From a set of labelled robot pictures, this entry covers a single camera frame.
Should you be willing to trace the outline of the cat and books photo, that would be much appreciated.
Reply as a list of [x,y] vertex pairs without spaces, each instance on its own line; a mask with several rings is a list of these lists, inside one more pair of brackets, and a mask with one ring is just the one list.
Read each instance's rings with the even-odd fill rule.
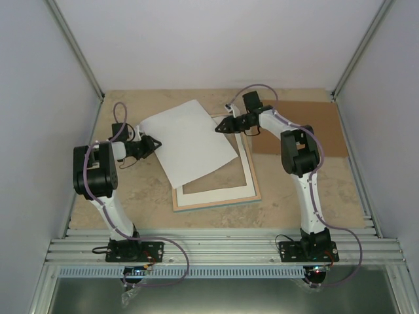
[[197,100],[155,114],[140,130],[160,141],[155,154],[172,188],[177,189],[223,167],[238,157],[216,123]]

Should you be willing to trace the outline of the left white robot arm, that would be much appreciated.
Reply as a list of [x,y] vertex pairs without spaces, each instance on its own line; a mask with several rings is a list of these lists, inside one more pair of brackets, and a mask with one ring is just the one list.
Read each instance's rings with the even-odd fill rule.
[[104,254],[106,262],[161,262],[164,244],[161,241],[139,240],[134,223],[126,216],[116,193],[118,187],[117,162],[127,157],[137,161],[145,159],[162,146],[150,135],[139,133],[135,139],[129,124],[112,124],[110,144],[101,143],[73,149],[73,188],[78,195],[93,204],[107,223],[110,231],[105,246],[92,249],[94,254]]

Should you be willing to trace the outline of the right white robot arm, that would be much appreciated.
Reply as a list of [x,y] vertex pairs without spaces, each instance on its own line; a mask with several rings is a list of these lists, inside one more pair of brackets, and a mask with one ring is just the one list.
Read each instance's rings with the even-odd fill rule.
[[264,106],[257,92],[243,95],[246,113],[240,114],[232,103],[225,109],[229,113],[215,128],[217,133],[244,133],[252,127],[264,129],[280,140],[281,161],[297,189],[301,210],[301,239],[276,241],[283,262],[339,261],[335,242],[323,221],[317,188],[316,169],[321,164],[317,142],[312,138],[311,126],[298,126],[270,105]]

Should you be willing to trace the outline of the left circuit board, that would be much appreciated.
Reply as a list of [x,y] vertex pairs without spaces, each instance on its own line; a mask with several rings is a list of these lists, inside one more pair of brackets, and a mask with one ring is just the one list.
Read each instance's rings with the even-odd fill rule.
[[122,273],[124,276],[144,277],[144,276],[150,275],[152,272],[153,272],[153,267],[149,265],[145,265],[145,266],[125,267]]

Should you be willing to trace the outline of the circuit board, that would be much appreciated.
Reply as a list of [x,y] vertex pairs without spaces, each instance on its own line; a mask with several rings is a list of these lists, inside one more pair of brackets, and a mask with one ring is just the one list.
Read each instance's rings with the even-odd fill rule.
[[322,266],[310,266],[308,267],[308,273],[325,273],[330,270],[330,265],[322,265]]
[[150,275],[152,272],[153,272],[153,267],[149,265],[145,265],[145,266],[125,267],[122,273],[124,276],[144,277],[144,276]]

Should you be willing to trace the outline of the clear plastic bag scrap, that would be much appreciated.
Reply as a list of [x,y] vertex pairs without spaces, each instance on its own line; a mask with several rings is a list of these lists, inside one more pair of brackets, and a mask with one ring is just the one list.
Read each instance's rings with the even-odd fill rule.
[[124,292],[121,294],[121,306],[122,308],[127,308],[130,302],[138,295],[140,287],[132,288],[126,287]]

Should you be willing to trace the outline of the right circuit board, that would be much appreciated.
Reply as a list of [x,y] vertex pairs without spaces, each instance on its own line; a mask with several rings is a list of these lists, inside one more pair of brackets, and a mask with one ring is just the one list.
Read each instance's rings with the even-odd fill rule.
[[330,270],[330,265],[322,265],[322,266],[310,266],[308,267],[308,273],[325,273]]

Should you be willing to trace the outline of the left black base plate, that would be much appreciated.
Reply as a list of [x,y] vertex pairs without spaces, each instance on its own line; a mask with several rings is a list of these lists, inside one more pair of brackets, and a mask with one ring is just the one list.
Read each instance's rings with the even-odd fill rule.
[[106,262],[161,262],[164,252],[163,242],[155,241],[115,241],[107,246]]

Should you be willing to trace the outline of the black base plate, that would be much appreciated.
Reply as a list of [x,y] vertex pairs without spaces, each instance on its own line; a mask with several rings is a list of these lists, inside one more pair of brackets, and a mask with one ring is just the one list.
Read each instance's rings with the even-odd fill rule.
[[163,242],[155,241],[115,241],[107,246],[106,262],[161,262],[164,252]]
[[338,262],[340,257],[338,255],[337,244],[332,241],[325,249],[315,253],[314,256],[308,257],[303,252],[300,242],[281,241],[277,243],[277,249],[280,254],[282,262]]

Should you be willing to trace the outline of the aluminium rail beam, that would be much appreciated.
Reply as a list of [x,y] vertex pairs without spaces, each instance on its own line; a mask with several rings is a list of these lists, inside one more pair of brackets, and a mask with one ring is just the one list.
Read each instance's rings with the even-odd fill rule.
[[[186,252],[193,266],[210,265],[280,265],[281,258],[276,241],[285,236],[300,239],[298,229],[275,228],[244,229],[142,229],[142,237],[168,238],[175,245],[164,246],[163,263],[171,266],[185,265]],[[337,244],[341,265],[356,265],[363,257],[364,265],[404,264],[405,257],[398,240],[380,238],[374,228],[355,230],[355,235],[340,230],[331,231]],[[50,242],[45,262],[55,265],[100,265],[102,254],[92,249],[106,245],[109,232],[104,229],[69,229],[63,238]]]

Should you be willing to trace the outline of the left aluminium corner post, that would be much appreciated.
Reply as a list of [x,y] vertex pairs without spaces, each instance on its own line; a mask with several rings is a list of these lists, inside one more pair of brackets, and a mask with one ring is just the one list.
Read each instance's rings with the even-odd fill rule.
[[88,64],[87,59],[85,58],[69,24],[67,23],[65,16],[60,9],[57,1],[55,0],[45,0],[45,5],[50,11],[54,21],[56,22],[58,28],[60,29],[66,43],[69,45],[73,55],[78,61],[83,73],[85,74],[88,82],[95,91],[98,99],[102,102],[104,99],[104,92],[101,89],[91,67]]

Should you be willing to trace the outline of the aluminium corner post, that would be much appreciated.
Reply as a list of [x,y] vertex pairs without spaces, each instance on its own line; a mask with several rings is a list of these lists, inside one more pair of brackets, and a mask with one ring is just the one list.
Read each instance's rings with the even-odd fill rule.
[[349,63],[347,64],[345,70],[343,71],[343,74],[340,76],[335,88],[330,93],[331,99],[333,101],[337,100],[339,93],[342,91],[344,85],[346,84],[350,75],[356,68],[361,57],[364,55],[366,49],[370,45],[376,32],[379,30],[382,22],[384,21],[386,15],[389,13],[394,3],[395,3],[394,0],[385,0],[385,1],[382,1],[382,3],[380,4],[377,12],[373,16],[373,19],[371,20],[369,26],[367,27],[366,32],[361,38],[361,41],[359,42],[355,52],[350,58]]
[[58,28],[60,29],[66,43],[69,45],[73,55],[78,61],[83,73],[85,74],[88,82],[95,91],[98,99],[102,102],[104,99],[104,92],[101,89],[91,67],[88,64],[87,59],[85,58],[69,24],[67,23],[65,16],[60,9],[57,1],[55,0],[45,0],[45,5],[50,11],[54,21],[56,22]]

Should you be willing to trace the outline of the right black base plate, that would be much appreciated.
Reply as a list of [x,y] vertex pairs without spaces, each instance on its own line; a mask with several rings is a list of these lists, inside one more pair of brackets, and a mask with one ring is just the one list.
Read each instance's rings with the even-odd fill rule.
[[325,249],[315,253],[314,256],[308,257],[303,252],[300,242],[281,241],[277,243],[277,249],[280,254],[282,262],[338,262],[340,257],[338,255],[337,244],[332,241]]

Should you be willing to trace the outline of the right aluminium corner post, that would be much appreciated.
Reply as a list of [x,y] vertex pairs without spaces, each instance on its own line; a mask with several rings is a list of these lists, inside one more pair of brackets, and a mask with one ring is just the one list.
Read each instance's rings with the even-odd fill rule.
[[385,1],[382,1],[382,3],[380,4],[377,12],[373,16],[373,19],[371,20],[369,26],[367,27],[366,32],[361,38],[361,41],[359,42],[355,52],[350,58],[349,63],[347,64],[345,70],[343,71],[343,74],[340,76],[335,88],[330,93],[331,99],[333,101],[337,100],[339,93],[342,91],[344,85],[346,84],[350,75],[356,68],[361,57],[364,55],[366,49],[370,45],[376,32],[379,30],[382,22],[384,21],[386,15],[389,13],[394,3],[395,3],[394,0],[385,0]]

